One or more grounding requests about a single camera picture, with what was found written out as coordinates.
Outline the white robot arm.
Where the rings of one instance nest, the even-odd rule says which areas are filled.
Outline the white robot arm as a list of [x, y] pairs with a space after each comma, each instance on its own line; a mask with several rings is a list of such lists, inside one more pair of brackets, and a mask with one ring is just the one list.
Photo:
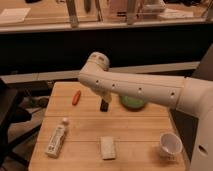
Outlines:
[[176, 109], [199, 119], [189, 171], [213, 171], [213, 81], [148, 74], [109, 72], [109, 59], [90, 54], [78, 81], [111, 102], [110, 93]]

